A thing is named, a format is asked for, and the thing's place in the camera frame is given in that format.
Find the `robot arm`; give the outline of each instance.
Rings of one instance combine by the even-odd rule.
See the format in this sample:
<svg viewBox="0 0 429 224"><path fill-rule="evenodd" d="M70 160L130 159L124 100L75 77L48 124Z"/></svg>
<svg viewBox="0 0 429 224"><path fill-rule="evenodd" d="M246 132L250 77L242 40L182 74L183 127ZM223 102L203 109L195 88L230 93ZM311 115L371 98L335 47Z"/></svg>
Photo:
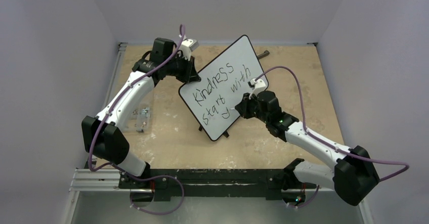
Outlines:
<svg viewBox="0 0 429 224"><path fill-rule="evenodd" d="M255 117L261 120L273 136L303 148L326 164L326 166L322 166L297 159L285 168L291 181L314 183L333 189L351 205L358 205L379 183L373 163L337 152L338 149L341 149L369 158L365 149L360 146L351 149L333 142L309 128L304 129L303 123L296 117L282 111L274 92L263 91L266 88L263 80L252 79L249 85L253 88L253 92L244 94L242 101L235 106L240 116L246 119ZM335 146L335 149L310 137L308 132Z"/></svg>
<svg viewBox="0 0 429 224"><path fill-rule="evenodd" d="M91 141L101 123L100 119L107 114L108 117L94 146L94 155L114 163L134 176L148 177L150 175L150 165L130 151L130 145L121 131L125 129L131 113L141 100L166 76L175 76L183 83L201 81L195 70L195 58L191 56L191 53L198 47L198 41L184 37L179 48L180 53L153 74L144 77L134 85L131 84L165 61L173 53L175 45L172 40L157 38L152 50L146 52L134 64L127 82L113 100L96 117L87 116L83 119L82 133L87 152L90 150ZM120 98L119 102L114 110L109 112L109 108L117 98Z"/></svg>

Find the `whiteboard stand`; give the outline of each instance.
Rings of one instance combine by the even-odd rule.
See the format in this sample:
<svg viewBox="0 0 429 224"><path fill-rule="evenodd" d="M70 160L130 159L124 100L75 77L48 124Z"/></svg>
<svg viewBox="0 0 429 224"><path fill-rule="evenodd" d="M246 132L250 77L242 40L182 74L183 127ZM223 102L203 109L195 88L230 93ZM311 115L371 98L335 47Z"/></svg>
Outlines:
<svg viewBox="0 0 429 224"><path fill-rule="evenodd" d="M200 127L198 128L198 130L199 130L199 131L202 131L202 125L200 125ZM225 136L226 138L228 138L228 137L229 137L229 133L228 133L228 131L227 131L227 130L226 130L222 135L223 135L223 136Z"/></svg>

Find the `black motor joint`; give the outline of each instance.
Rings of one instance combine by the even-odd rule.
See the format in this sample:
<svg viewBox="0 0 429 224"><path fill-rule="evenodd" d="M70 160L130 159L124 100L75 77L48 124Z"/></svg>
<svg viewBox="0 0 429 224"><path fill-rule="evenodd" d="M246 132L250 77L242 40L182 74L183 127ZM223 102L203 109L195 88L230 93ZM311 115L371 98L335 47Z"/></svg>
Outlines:
<svg viewBox="0 0 429 224"><path fill-rule="evenodd" d="M235 106L240 116L245 119L255 117L261 120L273 136L286 141L284 132L289 129L291 124L299 120L282 111L274 92L263 91L251 99L249 99L249 95L249 93L245 93L241 102Z"/></svg>
<svg viewBox="0 0 429 224"><path fill-rule="evenodd" d="M133 72L141 71L148 73L163 63L172 53L174 47L177 46L173 40L166 38L157 38L153 42L152 50L145 53L143 57L134 64ZM195 58L191 56L190 60L186 60L181 52L177 53L163 67L154 72L151 77L155 85L163 80L165 76L174 76L177 80L183 83L201 81L195 70Z"/></svg>

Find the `wire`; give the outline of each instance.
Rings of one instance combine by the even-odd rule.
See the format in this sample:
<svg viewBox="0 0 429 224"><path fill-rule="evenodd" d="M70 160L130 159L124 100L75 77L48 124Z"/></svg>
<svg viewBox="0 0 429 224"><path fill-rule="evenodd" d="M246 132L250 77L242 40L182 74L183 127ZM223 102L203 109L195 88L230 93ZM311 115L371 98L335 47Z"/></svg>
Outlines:
<svg viewBox="0 0 429 224"><path fill-rule="evenodd" d="M317 193L319 192L319 189L320 189L320 186L318 185L316 187L316 190L314 191L314 194L309 198L309 200L305 201L304 204L297 205L297 206L290 206L290 205L288 205L287 207L289 207L289 208L297 208L298 209L298 208L302 208L302 207L305 207L305 206L309 205L314 200L314 198L316 197Z"/></svg>
<svg viewBox="0 0 429 224"><path fill-rule="evenodd" d="M289 71L289 72L290 72L290 74L292 74L293 78L295 78L296 85L297 85L297 87L298 87L299 102L301 103L301 112L302 112L302 114L303 114L303 126L304 126L304 130L305 130L305 132L306 132L309 136L311 136L313 139L315 139L315 140L319 141L320 143L324 144L325 146L327 146L327 147L329 147L329 148L331 148L331 149L334 149L334 150L335 150L335 151L337 151L337 152L343 153L343 154L345 154L345 155L347 155L347 156L350 156L350 157L353 157L353 158L356 158L356 159L359 159L359 160L362 160L362 161L366 161L366 162L373 162L373 163L379 163L379 164L384 164L384 165L399 165L399 166L404 166L402 169L400 169L400 170L398 170L398 171L396 171L396 172L394 172L394 173L392 173L392 174L389 174L389 175L387 175L387 176L385 176L385 177L380 178L380 182L382 182L382 181L386 181L386 180L388 180L388 179L390 179L390 178L392 178L392 177L395 177L395 176L397 176L397 175L399 175L399 174L401 174L401 173L405 172L406 170L408 170L408 169L410 168L410 165L409 165L408 163L406 163L406 162L385 161L385 160L375 160L375 159L366 158L366 157L361 157L361 156L358 156L358 155L352 154L352 153L350 153L350 152L343 151L343 150L341 150L341 149L339 149L339 148L336 148L335 146L331 145L330 143L328 143L328 142L324 141L323 139L320 139L319 137L315 136L314 134L312 134L312 133L309 131L309 129L307 128L307 125L306 125L306 114L305 114L305 111L304 111L304 100L303 100L303 93L302 93L302 91L301 91L301 86L300 86L300 84L299 84L298 78L296 77L295 73L294 73L291 69L289 69L289 68L287 68L287 67L285 67L285 66L275 66L275 67L273 67L273 68L270 68L270 69L266 70L264 73L262 73L260 76L258 76L258 77L256 78L256 80L258 80L258 79L259 79L259 78L261 78L263 75L265 75L265 74L267 74L268 72L270 72L270 71L272 71L272 70L274 70L274 69L277 69L277 68L282 68L282 69L285 69L285 70Z"/></svg>
<svg viewBox="0 0 429 224"><path fill-rule="evenodd" d="M170 61L175 55L176 55L176 53L177 53L177 51L179 50L179 48L180 48L180 46L182 45L182 42L183 42L183 38L185 37L184 35L185 35L185 26L184 25L180 25L180 28L179 28L179 30L180 30L180 35L181 35L181 38L180 38L180 40L179 40L179 43L178 43L178 45L176 46L176 49L175 49L175 51L164 61L164 62L162 62L159 66L157 66L157 67L155 67L153 70L151 70L151 71L149 71L148 73L146 73L146 74L144 74L143 76L140 76L139 78L137 78L136 80L134 80L134 81L132 81L131 83L130 83L130 85L129 86L127 86L119 95L118 95L118 97L116 97L116 99L113 101L113 103L112 103L112 105L110 105L110 108L109 108L109 110L106 112L106 115L104 116L104 118L101 120L101 122L100 122L100 125L97 127L97 130L95 131L95 134L94 134L94 138L92 139L92 141L91 141L91 146L90 146L90 151L89 151L89 157L88 157L88 167L89 167L89 169L90 169L90 171L92 171L92 172L95 172L95 171L97 171L97 170L99 170L99 169L101 169L102 167L104 167L104 166L107 166L107 165L112 165L114 168L116 168L116 169L118 169L118 170L120 170L120 171L123 171L123 172L125 172L126 173L126 175L127 176L129 176L130 178L132 178L132 179L134 179L134 180L136 180L136 181L139 181L139 182L145 182L145 181L151 181L151 180L154 180L154 179L157 179L157 178L162 178L162 177L165 177L165 178L172 178L172 179L174 179L178 184L179 184L179 186L181 187L181 189L182 189L182 197L181 197L181 199L180 199L180 202L178 203L178 205L175 207L175 208L173 208L172 210L170 210L170 211L166 211L166 212L153 212L153 211L149 211L149 210L144 210L144 209L141 209L141 208L139 208L139 207L136 207L133 203L132 203L132 206L134 207L134 208L136 208L137 210L139 210L139 211L142 211L142 212L145 212L145 213L148 213L148 214L152 214L152 215L167 215L167 214L170 214L170 213L172 213L173 211L175 211L175 210L177 210L181 205L182 205L182 203L183 203L183 200L184 200L184 198L185 198L185 190L183 189L183 185L182 185L182 183L179 181L179 180L177 180L175 177L172 177L172 176L169 176L169 175L159 175L159 176L154 176L154 177L150 177L150 178L138 178L138 177L136 177L136 176L134 176L134 175L132 175L132 174L130 174L130 173L127 173L125 170L123 170L122 168L120 168L120 167L118 167L118 166L116 166L115 164L113 164L113 163L111 163L111 162L108 162L108 163L104 163L104 164L102 164L101 166L99 166L99 167L96 167L96 168L93 168L93 166L92 166L92 163L91 163L91 160L92 160L92 156L93 156L93 152L94 152L94 146L95 146L95 143L97 142L97 137L98 137L98 135L100 134L100 131L101 131L101 128L103 127L103 125L104 125L104 123L106 122L106 120L107 120L107 118L109 117L109 115L111 114L111 112L114 110L114 108L115 108L115 106L116 106L116 104L122 99L122 97L126 94L126 92L128 92L128 90L130 89L130 88L132 88L132 86L133 85L135 85L136 83L138 83L140 80L142 80L143 78L145 78L145 77L148 77L148 76L150 76L150 75L152 75L155 71L157 71L157 70L159 70L161 67L163 67L168 61Z"/></svg>

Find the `whiteboard frame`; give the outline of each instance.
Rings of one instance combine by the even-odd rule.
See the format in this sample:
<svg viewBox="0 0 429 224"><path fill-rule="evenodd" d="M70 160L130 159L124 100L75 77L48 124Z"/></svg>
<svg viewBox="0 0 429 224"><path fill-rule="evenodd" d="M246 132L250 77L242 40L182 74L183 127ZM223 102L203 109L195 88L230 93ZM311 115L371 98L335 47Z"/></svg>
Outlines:
<svg viewBox="0 0 429 224"><path fill-rule="evenodd" d="M253 53L256 57L256 59L259 62L259 66L261 67L262 72L264 72L264 69L262 68L261 62L258 59L258 56L256 54L256 52L254 51L252 42L250 41L249 36L247 36L246 34L243 34L242 36L240 36L238 39L236 39L232 44L230 44L226 49L224 49L222 52L220 52L216 57L213 58L213 60L211 60L209 63L207 63L207 65L205 65L203 68L201 68L201 70L199 70L197 73L199 74L202 70L204 70L208 65L210 65L213 61L215 61L221 54L223 54L225 51L227 51L231 46L233 46L237 41L239 41L241 38L246 37L249 40L250 46L252 47ZM268 87L270 86L270 83L268 82L268 78L265 76L265 79L267 81L267 87L264 90L267 90ZM205 134L208 136L208 138L212 141L215 142L217 140L219 140L224 134L221 134L217 139L213 140L210 135L207 133L207 131L205 130L204 126L202 126L200 124L200 122L198 121L197 116L194 114L194 112L191 110L191 108L189 107L189 105L186 103L185 99L182 97L182 95L180 94L180 89L186 85L186 83L184 83L183 85L180 86L180 88L178 89L178 94L180 96L180 98L183 100L183 102L185 103L186 107L188 107L189 111L191 111L192 115L194 116L195 120L198 122L198 124L201 126L201 128L204 130ZM229 130L229 128L240 118L240 116L238 116L228 127L227 129L224 131L227 132Z"/></svg>

